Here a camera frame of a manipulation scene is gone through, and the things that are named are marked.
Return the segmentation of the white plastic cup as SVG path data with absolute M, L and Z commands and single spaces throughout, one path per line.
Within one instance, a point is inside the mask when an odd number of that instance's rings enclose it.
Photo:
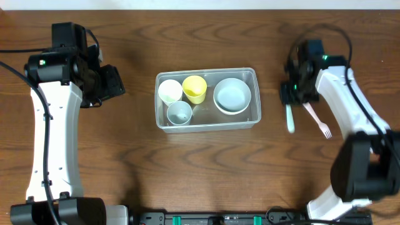
M 166 106 L 181 101 L 183 95 L 182 85 L 173 79 L 163 81 L 157 90 L 158 96 Z

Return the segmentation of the pink plastic fork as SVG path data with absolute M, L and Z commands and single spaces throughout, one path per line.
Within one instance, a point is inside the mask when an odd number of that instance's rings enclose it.
M 312 106 L 307 102 L 303 104 L 303 107 L 307 110 L 307 112 L 311 115 L 311 117 L 315 120 L 315 122 L 317 123 L 317 125 L 319 126 L 321 132 L 324 134 L 326 139 L 329 139 L 332 137 L 331 131 L 328 127 L 327 124 L 323 123 L 319 117 L 317 116 L 317 114 L 315 113 L 314 109 L 312 108 Z

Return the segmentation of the mint green plastic spoon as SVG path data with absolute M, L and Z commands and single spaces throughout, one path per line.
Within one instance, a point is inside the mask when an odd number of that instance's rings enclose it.
M 286 105 L 286 123 L 288 132 L 291 134 L 294 133 L 295 125 L 294 125 L 293 112 L 289 104 Z

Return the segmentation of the white plastic bowl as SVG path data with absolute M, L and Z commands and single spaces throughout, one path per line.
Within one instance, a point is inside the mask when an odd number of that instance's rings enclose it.
M 214 104 L 223 114 L 229 116 L 240 114 L 244 112 L 249 106 L 249 102 L 246 101 L 240 101 L 239 104 L 234 104 L 233 107 L 230 107 L 230 105 L 228 107 L 225 107 L 219 101 L 214 101 Z

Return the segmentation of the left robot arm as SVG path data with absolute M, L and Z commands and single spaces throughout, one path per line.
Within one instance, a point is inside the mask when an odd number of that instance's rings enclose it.
M 11 207 L 13 224 L 128 224 L 126 206 L 86 197 L 78 166 L 78 118 L 124 94 L 116 67 L 101 65 L 92 32 L 72 22 L 52 25 L 52 46 L 33 49 L 20 74 L 34 105 L 34 162 L 26 201 Z

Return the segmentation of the grey plastic bowl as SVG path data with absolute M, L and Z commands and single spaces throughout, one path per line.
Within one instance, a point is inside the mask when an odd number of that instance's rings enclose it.
M 213 100 L 219 101 L 225 107 L 239 104 L 240 101 L 251 101 L 251 90 L 242 80 L 237 78 L 227 78 L 220 81 L 214 88 Z

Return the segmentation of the yellow plastic cup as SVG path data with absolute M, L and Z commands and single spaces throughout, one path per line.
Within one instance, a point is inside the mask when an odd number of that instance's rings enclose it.
M 205 100 L 207 83 L 201 76 L 187 77 L 182 83 L 182 88 L 186 97 L 193 104 L 201 104 Z

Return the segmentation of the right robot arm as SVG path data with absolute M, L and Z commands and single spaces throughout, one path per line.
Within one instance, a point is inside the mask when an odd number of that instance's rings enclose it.
M 354 79 L 350 59 L 325 54 L 320 40 L 296 41 L 288 57 L 281 102 L 305 105 L 324 98 L 344 143 L 330 172 L 330 186 L 308 202 L 309 224 L 344 224 L 350 211 L 399 192 L 399 132 L 368 103 Z

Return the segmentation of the grey plastic cup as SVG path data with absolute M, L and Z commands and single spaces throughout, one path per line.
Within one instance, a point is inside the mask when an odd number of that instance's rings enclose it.
M 192 108 L 185 101 L 174 102 L 167 109 L 167 119 L 173 126 L 189 125 L 192 116 Z

